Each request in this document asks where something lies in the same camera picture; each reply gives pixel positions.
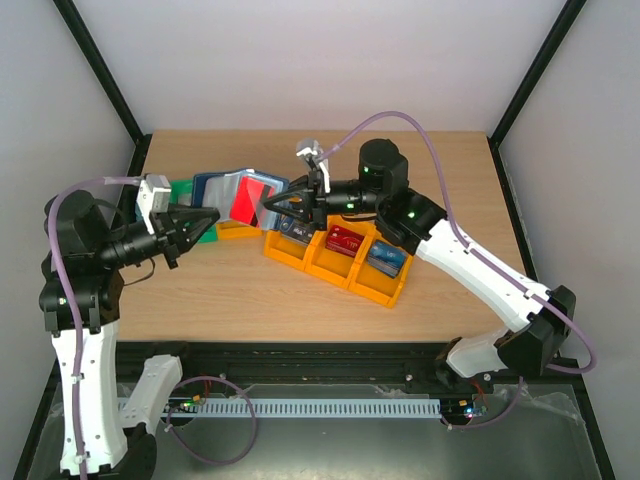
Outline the red credit card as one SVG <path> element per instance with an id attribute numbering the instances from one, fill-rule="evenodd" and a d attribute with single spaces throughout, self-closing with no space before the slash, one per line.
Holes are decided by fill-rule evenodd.
<path id="1" fill-rule="evenodd" d="M 274 188 L 264 181 L 244 177 L 240 180 L 238 190 L 230 210 L 230 218 L 252 227 L 263 227 L 264 205 L 274 192 Z"/>

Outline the blue leather card holder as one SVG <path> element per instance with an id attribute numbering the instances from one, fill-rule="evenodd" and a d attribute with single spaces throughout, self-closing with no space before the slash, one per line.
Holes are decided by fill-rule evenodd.
<path id="1" fill-rule="evenodd" d="M 230 210 L 233 205 L 240 180 L 244 177 L 252 177 L 271 185 L 277 194 L 285 190 L 289 181 L 285 178 L 257 171 L 252 168 L 244 168 L 227 172 L 199 173 L 193 177 L 192 205 L 197 207 L 216 208 L 220 213 L 219 223 L 232 220 Z M 267 211 L 264 209 L 264 230 Z"/>

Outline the yellow triple storage bin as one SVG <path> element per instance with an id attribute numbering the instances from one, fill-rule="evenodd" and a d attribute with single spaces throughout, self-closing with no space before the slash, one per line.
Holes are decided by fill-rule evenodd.
<path id="1" fill-rule="evenodd" d="M 328 246 L 329 240 L 344 230 L 362 238 L 353 255 Z M 269 231 L 263 253 L 310 276 L 392 308 L 405 286 L 413 258 L 406 257 L 396 276 L 389 276 L 370 263 L 371 248 L 386 243 L 371 222 L 348 222 L 339 216 L 331 216 L 328 230 L 314 232 L 307 243 L 281 231 Z"/>

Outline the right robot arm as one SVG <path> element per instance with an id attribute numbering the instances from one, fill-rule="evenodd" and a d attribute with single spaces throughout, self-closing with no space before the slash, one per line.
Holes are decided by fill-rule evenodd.
<path id="1" fill-rule="evenodd" d="M 465 234 L 452 214 L 409 185 L 407 158 L 388 139 L 365 142 L 358 177 L 333 181 L 313 140 L 297 155 L 309 172 L 279 194 L 264 194 L 269 211 L 324 230 L 338 214 L 371 214 L 383 239 L 444 271 L 482 300 L 502 321 L 488 334 L 452 340 L 441 354 L 436 379 L 455 392 L 471 377 L 509 369 L 529 379 L 553 368 L 569 335 L 576 303 L 565 286 L 549 289 L 512 269 Z"/>

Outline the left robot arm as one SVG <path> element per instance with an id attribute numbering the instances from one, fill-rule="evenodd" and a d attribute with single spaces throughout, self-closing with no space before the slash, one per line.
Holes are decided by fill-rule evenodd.
<path id="1" fill-rule="evenodd" d="M 55 479 L 149 479 L 156 429 L 183 376 L 178 355 L 145 360 L 123 408 L 118 406 L 116 344 L 121 269 L 164 257 L 170 268 L 220 218 L 215 208 L 169 203 L 147 221 L 111 230 L 86 190 L 46 206 L 50 253 L 39 296 L 61 375 L 64 446 Z"/>

